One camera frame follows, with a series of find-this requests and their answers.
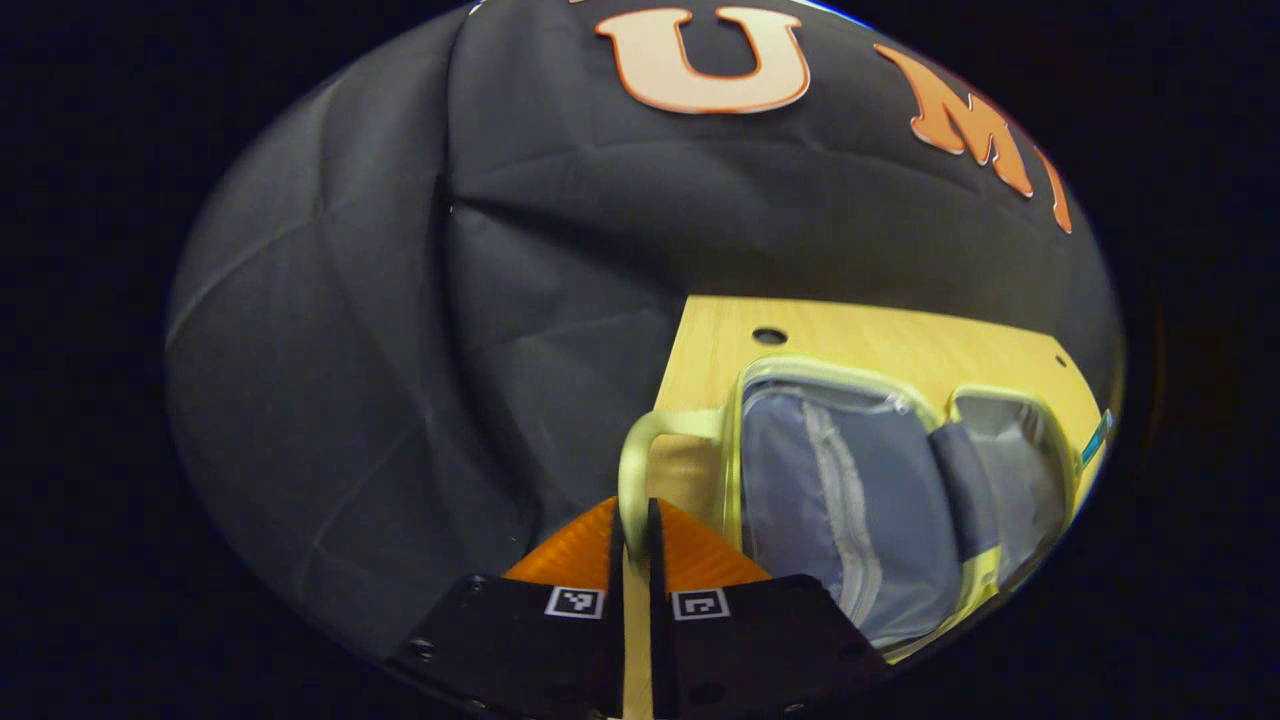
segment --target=black background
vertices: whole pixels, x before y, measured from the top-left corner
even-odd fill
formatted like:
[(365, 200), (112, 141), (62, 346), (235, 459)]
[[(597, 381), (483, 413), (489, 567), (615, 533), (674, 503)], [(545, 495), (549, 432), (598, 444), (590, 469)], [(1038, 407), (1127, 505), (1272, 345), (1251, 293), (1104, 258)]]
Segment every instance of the black background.
[[(1270, 450), (1276, 352), (1261, 292), (1275, 268), (1263, 37), (1276, 18), (1229, 5), (841, 5), (1048, 149), (1115, 268), (1134, 343), (1119, 446), (1061, 551), (859, 712), (1219, 716), (1274, 687), (1263, 491), (1276, 473), (1254, 456)], [(6, 8), (18, 163), (4, 287), (20, 322), (5, 387), (22, 429), (0, 669), (17, 705), (0, 715), (447, 716), (243, 569), (186, 484), (161, 388), (169, 282), (214, 183), (293, 100), (442, 9)]]

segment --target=screw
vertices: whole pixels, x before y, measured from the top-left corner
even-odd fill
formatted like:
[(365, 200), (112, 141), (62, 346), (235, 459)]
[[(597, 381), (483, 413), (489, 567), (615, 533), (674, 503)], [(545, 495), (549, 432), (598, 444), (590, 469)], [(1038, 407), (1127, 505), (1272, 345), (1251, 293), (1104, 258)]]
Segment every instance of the screw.
[(413, 648), (413, 653), (417, 655), (417, 659), (422, 662), (430, 662), (435, 656), (435, 646), (422, 638), (415, 638), (408, 644)]

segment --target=wooden table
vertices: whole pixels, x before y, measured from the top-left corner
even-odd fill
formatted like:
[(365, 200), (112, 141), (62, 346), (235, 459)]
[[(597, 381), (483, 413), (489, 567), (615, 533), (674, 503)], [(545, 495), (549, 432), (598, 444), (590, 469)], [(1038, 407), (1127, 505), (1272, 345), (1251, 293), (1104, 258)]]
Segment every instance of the wooden table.
[[(756, 328), (780, 329), (787, 341), (781, 346), (762, 345), (753, 337)], [(968, 383), (1032, 392), (1053, 409), (1076, 450), (1084, 447), (1101, 420), (1084, 377), (1062, 346), (1046, 334), (888, 307), (712, 296), (691, 296), (685, 305), (654, 407), (718, 407), (728, 400), (742, 368), (777, 351), (813, 355), (905, 380), (938, 410), (946, 407), (957, 386)], [(1080, 480), (1076, 507), (1088, 496), (1103, 450)], [(649, 493), (719, 529), (712, 511), (718, 466), (719, 454), (710, 443), (660, 437), (650, 452)], [(641, 574), (627, 573), (623, 716), (652, 720), (649, 591)]]

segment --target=orange letter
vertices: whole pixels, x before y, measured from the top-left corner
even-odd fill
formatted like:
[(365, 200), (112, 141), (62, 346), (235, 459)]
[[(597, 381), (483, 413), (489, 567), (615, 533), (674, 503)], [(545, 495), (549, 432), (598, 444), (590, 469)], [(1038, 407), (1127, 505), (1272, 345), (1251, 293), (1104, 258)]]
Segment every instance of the orange letter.
[(1057, 169), (1039, 151), (1039, 147), (1033, 147), (1033, 150), (1039, 155), (1041, 163), (1044, 163), (1044, 170), (1048, 172), (1048, 183), (1053, 186), (1053, 219), (1057, 220), (1057, 227), (1066, 231), (1066, 234), (1071, 234), (1071, 214), (1066, 209), (1066, 192), (1062, 191), (1062, 178), (1057, 177)]
[(595, 32), (613, 38), (618, 77), (632, 97), (672, 113), (760, 113), (790, 105), (809, 90), (809, 64), (791, 28), (800, 20), (773, 10), (721, 8), (718, 18), (742, 26), (755, 72), (708, 76), (685, 56), (680, 26), (689, 10), (663, 8), (612, 17)]
[[(1018, 146), (1014, 145), (1009, 123), (1000, 117), (1000, 113), (973, 94), (969, 95), (968, 104), (960, 100), (960, 96), (929, 68), (897, 50), (879, 44), (876, 44), (876, 50), (902, 69), (911, 83), (911, 90), (915, 91), (915, 100), (920, 105), (920, 114), (911, 118), (915, 137), (952, 155), (964, 154), (968, 143), (979, 165), (987, 164), (991, 159), (991, 146), (995, 145), (996, 174), (1018, 192), (1027, 197), (1032, 196), (1032, 181), (1027, 177), (1027, 168), (1023, 165), (1021, 155), (1018, 154)], [(960, 128), (963, 138), (951, 123)]]

